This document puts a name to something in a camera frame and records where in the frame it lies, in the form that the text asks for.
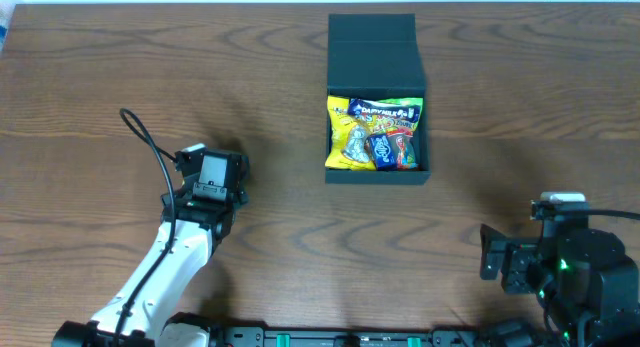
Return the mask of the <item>yellow snack bag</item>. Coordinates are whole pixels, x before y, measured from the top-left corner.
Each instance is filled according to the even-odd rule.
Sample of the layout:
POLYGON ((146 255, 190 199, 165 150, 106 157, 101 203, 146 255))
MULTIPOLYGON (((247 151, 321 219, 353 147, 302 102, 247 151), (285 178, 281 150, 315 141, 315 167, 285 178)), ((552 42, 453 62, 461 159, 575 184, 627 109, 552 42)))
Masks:
POLYGON ((330 121, 331 147, 325 167, 339 170, 374 171, 375 164, 365 147, 366 138, 375 129, 377 117, 350 115, 349 98, 329 96, 327 111, 330 121))

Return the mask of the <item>purple dairy milk chocolate bar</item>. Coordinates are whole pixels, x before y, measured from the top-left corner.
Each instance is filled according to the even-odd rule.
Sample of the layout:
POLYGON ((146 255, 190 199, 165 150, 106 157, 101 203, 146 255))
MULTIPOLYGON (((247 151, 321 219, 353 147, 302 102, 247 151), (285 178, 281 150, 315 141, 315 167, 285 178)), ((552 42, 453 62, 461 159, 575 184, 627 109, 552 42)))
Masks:
POLYGON ((384 101, 370 101, 351 99, 347 114, 354 117, 378 116, 407 122, 417 122, 420 119, 423 100, 420 98, 389 99, 384 101))

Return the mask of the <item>blue eclipse mints tin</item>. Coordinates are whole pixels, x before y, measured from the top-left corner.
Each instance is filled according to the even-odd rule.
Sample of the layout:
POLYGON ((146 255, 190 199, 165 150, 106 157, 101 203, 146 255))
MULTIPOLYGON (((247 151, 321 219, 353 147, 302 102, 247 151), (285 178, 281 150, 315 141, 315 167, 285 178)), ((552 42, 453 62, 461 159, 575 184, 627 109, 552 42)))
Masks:
POLYGON ((396 157, 386 134, 372 134, 367 138, 367 143, 378 171, 397 169, 396 157))

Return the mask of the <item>haribo gummy bag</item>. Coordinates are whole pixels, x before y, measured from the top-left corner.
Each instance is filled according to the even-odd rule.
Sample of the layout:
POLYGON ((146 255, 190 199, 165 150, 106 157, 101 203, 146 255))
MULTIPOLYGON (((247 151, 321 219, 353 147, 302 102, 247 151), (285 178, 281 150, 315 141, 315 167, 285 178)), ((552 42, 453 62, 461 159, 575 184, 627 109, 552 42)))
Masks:
MULTIPOLYGON (((407 122, 386 117, 376 117, 377 121, 372 134, 387 135, 396 157, 396 170, 410 170, 416 168, 417 157, 412 146, 412 140, 420 119, 417 122, 407 122)), ((367 140, 366 147, 371 155, 367 140)))

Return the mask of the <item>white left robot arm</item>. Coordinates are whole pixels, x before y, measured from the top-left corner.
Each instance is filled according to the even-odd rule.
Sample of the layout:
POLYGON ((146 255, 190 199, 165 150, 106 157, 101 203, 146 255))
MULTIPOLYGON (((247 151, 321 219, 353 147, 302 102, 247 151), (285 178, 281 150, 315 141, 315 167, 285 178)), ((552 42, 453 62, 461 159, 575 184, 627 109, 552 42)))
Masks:
POLYGON ((175 308, 248 201, 244 182, 249 159, 197 144, 176 152, 174 164, 183 182, 162 197, 161 224, 149 251, 88 322, 65 322, 53 337, 53 347, 219 344, 212 322, 175 308))

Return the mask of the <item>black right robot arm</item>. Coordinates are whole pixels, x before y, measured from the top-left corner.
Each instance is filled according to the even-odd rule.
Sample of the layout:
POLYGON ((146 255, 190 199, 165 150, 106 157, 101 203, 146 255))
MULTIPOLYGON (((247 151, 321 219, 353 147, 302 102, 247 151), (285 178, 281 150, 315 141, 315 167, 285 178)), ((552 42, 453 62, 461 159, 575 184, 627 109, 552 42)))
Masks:
POLYGON ((639 268, 614 233, 590 227, 592 216, 639 217, 593 209, 578 192, 544 192, 531 203, 539 238, 481 227, 480 277, 500 279, 507 294, 535 295, 545 328, 507 321, 479 332, 476 345, 638 345, 639 268))

